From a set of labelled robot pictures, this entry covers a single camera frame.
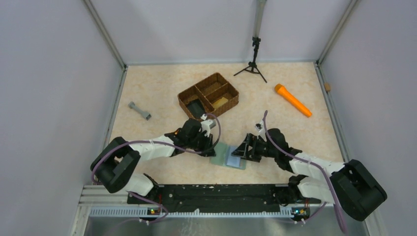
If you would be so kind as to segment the grey striped credit card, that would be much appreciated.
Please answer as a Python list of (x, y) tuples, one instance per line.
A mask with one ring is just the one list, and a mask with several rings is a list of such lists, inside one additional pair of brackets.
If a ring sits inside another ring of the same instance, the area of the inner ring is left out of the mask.
[(232, 152), (236, 149), (235, 146), (228, 146), (228, 149), (226, 151), (226, 157), (225, 157), (225, 165), (232, 168), (238, 168), (241, 169), (241, 159), (238, 156), (233, 156)]

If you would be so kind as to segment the green card holder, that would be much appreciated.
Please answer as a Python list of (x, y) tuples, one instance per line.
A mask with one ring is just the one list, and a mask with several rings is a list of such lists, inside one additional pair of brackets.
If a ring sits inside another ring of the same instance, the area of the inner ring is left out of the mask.
[(209, 158), (209, 163), (216, 166), (245, 170), (246, 160), (232, 155), (232, 152), (236, 149), (237, 146), (219, 142), (214, 148), (216, 155)]

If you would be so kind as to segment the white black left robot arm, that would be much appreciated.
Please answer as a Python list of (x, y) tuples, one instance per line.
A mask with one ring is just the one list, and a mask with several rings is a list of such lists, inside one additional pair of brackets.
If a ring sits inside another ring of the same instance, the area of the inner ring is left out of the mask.
[(92, 178), (109, 193), (133, 192), (145, 203), (157, 199), (157, 183), (146, 174), (138, 174), (138, 164), (161, 157), (174, 157), (184, 152), (204, 157), (215, 156), (217, 142), (211, 129), (218, 121), (188, 119), (181, 128), (150, 140), (126, 141), (114, 138), (92, 162)]

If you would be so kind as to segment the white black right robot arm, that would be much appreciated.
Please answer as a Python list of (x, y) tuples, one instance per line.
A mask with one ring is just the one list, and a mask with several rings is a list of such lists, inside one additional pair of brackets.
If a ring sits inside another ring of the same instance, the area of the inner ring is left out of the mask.
[(248, 133), (232, 155), (253, 162), (273, 158), (279, 168), (293, 174), (288, 195), (295, 203), (317, 199), (364, 221), (387, 200), (385, 189), (360, 161), (332, 162), (310, 155), (289, 146), (278, 128), (269, 129), (264, 137)]

